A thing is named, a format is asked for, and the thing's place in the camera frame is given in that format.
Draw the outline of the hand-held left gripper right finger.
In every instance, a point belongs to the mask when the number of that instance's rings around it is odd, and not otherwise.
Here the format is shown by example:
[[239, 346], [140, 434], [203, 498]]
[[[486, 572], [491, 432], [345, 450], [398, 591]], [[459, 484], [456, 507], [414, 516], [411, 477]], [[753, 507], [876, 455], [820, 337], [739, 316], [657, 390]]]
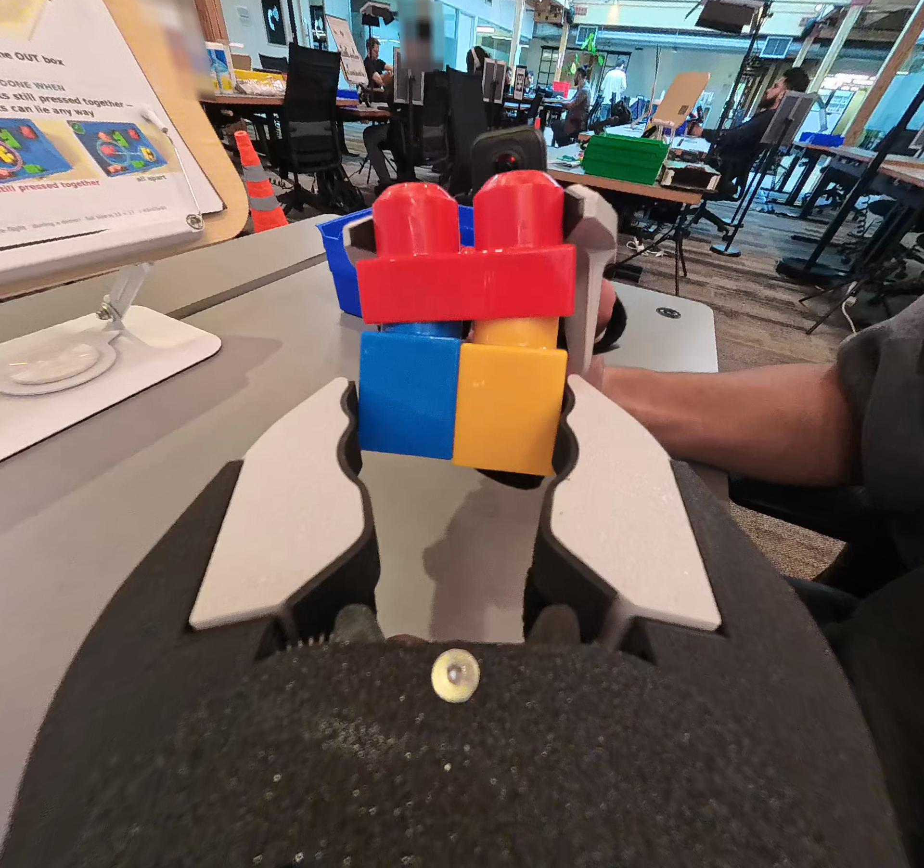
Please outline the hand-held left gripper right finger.
[[580, 376], [565, 382], [532, 562], [526, 635], [570, 608], [582, 643], [617, 647], [637, 621], [716, 633], [722, 617], [664, 448]]

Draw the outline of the orange traffic cone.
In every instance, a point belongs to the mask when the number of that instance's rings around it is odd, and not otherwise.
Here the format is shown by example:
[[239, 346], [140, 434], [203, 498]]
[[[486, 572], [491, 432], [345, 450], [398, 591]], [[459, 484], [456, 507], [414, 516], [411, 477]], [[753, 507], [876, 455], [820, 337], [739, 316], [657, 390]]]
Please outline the orange traffic cone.
[[242, 177], [248, 194], [248, 206], [253, 231], [261, 233], [286, 227], [289, 222], [276, 198], [273, 186], [263, 168], [248, 132], [236, 130], [235, 142], [241, 163]]

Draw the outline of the person's right forearm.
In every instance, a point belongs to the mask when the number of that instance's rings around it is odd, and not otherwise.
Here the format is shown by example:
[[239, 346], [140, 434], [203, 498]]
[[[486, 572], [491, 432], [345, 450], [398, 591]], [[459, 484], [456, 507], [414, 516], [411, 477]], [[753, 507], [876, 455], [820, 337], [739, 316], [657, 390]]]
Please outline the person's right forearm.
[[860, 428], [834, 365], [724, 374], [605, 366], [599, 390], [673, 458], [774, 483], [860, 482]]

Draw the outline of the black office chair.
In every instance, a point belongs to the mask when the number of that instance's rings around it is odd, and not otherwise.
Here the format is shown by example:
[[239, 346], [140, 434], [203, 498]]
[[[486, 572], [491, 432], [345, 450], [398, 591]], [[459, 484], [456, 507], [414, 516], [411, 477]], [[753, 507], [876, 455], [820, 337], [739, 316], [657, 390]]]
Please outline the black office chair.
[[336, 108], [338, 53], [291, 42], [281, 110], [279, 174], [292, 189], [279, 196], [283, 212], [305, 205], [345, 215], [365, 209], [359, 189], [342, 164]]

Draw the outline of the blue toy block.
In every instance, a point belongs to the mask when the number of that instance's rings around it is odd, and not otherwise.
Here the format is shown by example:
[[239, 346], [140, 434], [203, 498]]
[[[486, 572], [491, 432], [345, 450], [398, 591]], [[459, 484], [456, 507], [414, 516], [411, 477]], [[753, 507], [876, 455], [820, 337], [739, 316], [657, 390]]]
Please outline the blue toy block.
[[462, 327], [456, 322], [384, 324], [362, 334], [361, 450], [453, 457]]

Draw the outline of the red toy block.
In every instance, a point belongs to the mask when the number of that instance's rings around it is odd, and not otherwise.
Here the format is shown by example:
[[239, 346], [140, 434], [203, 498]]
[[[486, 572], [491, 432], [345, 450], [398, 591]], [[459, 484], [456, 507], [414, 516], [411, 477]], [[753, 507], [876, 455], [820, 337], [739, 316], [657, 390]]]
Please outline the red toy block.
[[374, 251], [356, 262], [368, 324], [561, 318], [575, 309], [577, 252], [565, 241], [565, 193], [551, 176], [491, 177], [473, 204], [474, 243], [460, 205], [433, 183], [387, 188], [373, 203]]

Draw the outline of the blue plastic storage bin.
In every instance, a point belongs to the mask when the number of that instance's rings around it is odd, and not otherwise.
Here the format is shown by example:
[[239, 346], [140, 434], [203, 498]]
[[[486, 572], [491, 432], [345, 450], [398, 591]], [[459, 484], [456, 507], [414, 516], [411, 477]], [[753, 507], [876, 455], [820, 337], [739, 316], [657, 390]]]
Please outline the blue plastic storage bin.
[[343, 228], [357, 216], [319, 228], [343, 311], [367, 324], [464, 320], [475, 304], [479, 263], [461, 252], [474, 246], [474, 211], [436, 190], [420, 198], [383, 195], [369, 211], [376, 259], [352, 265]]

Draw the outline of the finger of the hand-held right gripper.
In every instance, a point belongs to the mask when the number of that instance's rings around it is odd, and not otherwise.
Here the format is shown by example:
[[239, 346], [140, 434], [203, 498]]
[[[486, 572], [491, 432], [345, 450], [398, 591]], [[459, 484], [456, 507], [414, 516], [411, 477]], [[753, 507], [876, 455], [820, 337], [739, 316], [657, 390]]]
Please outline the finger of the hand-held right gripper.
[[343, 228], [343, 246], [352, 265], [359, 261], [376, 259], [376, 235], [373, 218], [362, 216], [348, 222]]
[[618, 218], [606, 199], [585, 185], [570, 185], [564, 197], [563, 229], [565, 241], [576, 249], [576, 277], [574, 310], [563, 319], [563, 338], [567, 372], [583, 376], [616, 309], [616, 292], [604, 272], [616, 258]]

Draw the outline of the grey desk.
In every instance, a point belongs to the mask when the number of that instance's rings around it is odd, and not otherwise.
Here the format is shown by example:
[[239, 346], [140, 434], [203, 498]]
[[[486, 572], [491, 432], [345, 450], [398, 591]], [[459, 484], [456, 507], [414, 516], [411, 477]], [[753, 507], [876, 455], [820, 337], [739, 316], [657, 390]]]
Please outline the grey desk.
[[[222, 347], [2, 462], [2, 830], [55, 690], [125, 578], [228, 461], [357, 376], [364, 325], [341, 312], [311, 222], [160, 261], [138, 302]], [[385, 633], [519, 642], [541, 492], [391, 454], [365, 455], [362, 478]]]

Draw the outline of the person's right hand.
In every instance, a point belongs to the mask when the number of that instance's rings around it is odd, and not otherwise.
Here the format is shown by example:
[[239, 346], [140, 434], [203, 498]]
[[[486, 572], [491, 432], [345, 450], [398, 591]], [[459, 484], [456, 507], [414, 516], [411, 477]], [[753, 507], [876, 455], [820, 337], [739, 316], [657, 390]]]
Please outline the person's right hand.
[[603, 389], [605, 363], [603, 354], [612, 350], [626, 330], [627, 314], [616, 293], [614, 284], [603, 278], [601, 281], [598, 311], [593, 332], [593, 357], [583, 378], [595, 389]]

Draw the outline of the yellow toy block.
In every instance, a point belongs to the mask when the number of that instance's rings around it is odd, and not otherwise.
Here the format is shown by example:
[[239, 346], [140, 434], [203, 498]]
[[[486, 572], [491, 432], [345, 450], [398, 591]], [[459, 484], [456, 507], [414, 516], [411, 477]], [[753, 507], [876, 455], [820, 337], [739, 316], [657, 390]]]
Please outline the yellow toy block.
[[473, 322], [460, 349], [456, 465], [552, 474], [567, 366], [559, 324], [559, 317]]

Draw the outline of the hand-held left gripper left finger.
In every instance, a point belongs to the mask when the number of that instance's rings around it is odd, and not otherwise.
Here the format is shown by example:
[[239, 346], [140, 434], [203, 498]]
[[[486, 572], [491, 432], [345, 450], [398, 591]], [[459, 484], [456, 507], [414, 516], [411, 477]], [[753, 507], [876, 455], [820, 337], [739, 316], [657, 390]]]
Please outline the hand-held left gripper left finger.
[[271, 620], [287, 641], [319, 641], [344, 608], [375, 609], [381, 563], [358, 423], [357, 387], [336, 377], [248, 448], [191, 629]]

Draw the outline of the green plastic bin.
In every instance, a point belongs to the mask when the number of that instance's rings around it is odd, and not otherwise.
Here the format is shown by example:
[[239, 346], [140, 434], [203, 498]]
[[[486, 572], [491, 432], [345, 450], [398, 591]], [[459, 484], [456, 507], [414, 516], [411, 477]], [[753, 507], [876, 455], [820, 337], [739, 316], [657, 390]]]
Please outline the green plastic bin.
[[585, 145], [581, 167], [590, 176], [650, 187], [659, 179], [669, 149], [657, 139], [595, 134]]

